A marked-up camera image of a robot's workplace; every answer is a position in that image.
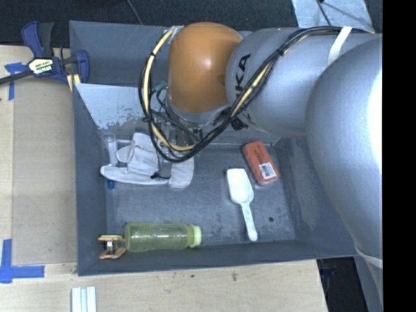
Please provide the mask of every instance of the sticker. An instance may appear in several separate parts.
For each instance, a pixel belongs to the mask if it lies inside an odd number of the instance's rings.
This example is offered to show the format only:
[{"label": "sticker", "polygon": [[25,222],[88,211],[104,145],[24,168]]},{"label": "sticker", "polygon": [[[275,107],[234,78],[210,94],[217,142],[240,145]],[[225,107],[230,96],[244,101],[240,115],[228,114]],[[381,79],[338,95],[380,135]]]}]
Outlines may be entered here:
[{"label": "sticker", "polygon": [[29,68],[34,74],[42,74],[52,70],[53,61],[51,59],[35,59],[29,64]]},{"label": "sticker", "polygon": [[263,163],[263,164],[259,164],[259,169],[261,172],[261,175],[263,176],[264,179],[270,179],[270,178],[275,178],[277,177],[272,163],[267,162],[267,163]]}]

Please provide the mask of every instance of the plastic spoon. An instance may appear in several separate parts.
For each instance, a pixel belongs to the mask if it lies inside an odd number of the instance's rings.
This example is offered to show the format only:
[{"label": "plastic spoon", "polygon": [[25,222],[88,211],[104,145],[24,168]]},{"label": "plastic spoon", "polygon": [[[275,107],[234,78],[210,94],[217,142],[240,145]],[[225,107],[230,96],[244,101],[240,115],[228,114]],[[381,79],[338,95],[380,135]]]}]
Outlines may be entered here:
[{"label": "plastic spoon", "polygon": [[257,231],[255,230],[250,202],[254,198],[252,184],[248,179],[245,169],[227,170],[227,180],[229,196],[231,201],[240,205],[246,222],[248,238],[251,241],[257,240]]}]

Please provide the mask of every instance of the white tape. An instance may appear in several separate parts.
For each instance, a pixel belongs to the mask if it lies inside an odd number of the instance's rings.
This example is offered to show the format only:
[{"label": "white tape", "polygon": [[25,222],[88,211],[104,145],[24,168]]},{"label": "white tape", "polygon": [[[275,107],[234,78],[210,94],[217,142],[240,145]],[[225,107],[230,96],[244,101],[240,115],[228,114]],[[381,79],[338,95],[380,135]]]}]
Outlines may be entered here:
[{"label": "white tape", "polygon": [[338,34],[337,39],[335,39],[330,49],[330,54],[328,55],[328,66],[332,64],[332,62],[338,59],[339,52],[341,51],[341,48],[343,44],[345,43],[345,40],[347,39],[351,30],[352,30],[352,27],[343,27],[341,32]]},{"label": "white tape", "polygon": [[72,288],[71,311],[97,312],[96,288]]}]

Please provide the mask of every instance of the gray plastic tray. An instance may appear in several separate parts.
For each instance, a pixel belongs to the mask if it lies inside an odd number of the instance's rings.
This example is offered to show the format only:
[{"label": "gray plastic tray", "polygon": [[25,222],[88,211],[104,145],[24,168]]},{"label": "gray plastic tray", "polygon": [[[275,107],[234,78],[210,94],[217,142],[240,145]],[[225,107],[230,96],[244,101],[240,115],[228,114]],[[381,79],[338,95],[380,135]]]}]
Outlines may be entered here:
[{"label": "gray plastic tray", "polygon": [[[135,86],[164,27],[73,21],[71,50],[87,50],[88,83]],[[166,79],[167,47],[157,56],[153,82]],[[91,103],[73,91],[77,188],[78,273],[138,272],[176,268],[223,267],[355,255],[354,243],[317,177],[305,138],[276,140],[265,133],[227,130],[195,157],[192,183],[183,190],[116,183],[109,190],[99,174],[108,156],[90,113]],[[93,94],[97,101],[102,92]],[[140,115],[108,128],[129,140],[146,132]],[[262,140],[278,166],[280,178],[254,186],[251,204],[259,240],[248,240],[241,208],[228,195],[225,172],[248,167],[241,146]],[[100,234],[122,234],[130,221],[197,224],[203,242],[195,249],[126,253],[119,260],[99,260]]]}]

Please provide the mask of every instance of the small orange box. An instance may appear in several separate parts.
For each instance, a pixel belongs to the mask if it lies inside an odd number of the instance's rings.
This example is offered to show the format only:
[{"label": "small orange box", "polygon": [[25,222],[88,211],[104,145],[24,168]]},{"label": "small orange box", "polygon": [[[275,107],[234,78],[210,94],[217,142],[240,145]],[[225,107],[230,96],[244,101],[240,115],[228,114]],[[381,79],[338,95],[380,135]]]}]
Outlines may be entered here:
[{"label": "small orange box", "polygon": [[255,180],[260,185],[271,183],[280,176],[265,145],[261,141],[245,144],[242,147],[242,154],[244,155]]}]

